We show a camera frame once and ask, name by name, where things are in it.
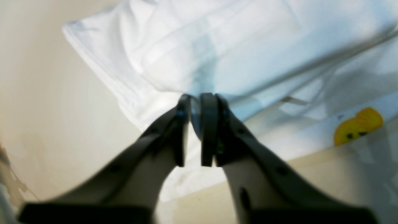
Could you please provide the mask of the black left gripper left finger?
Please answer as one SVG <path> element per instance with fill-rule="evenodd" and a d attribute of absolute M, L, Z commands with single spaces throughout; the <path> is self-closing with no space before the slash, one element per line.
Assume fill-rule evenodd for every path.
<path fill-rule="evenodd" d="M 156 119 L 94 176 L 69 192 L 24 204 L 23 224 L 148 224 L 164 181 L 183 167 L 190 96 Z"/>

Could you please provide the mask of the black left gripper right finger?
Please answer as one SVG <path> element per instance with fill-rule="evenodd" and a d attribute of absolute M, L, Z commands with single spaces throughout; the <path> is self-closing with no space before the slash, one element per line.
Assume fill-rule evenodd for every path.
<path fill-rule="evenodd" d="M 233 114 L 220 94 L 200 95 L 201 164 L 221 167 L 241 224 L 376 224 L 365 207 L 318 190 Z"/>

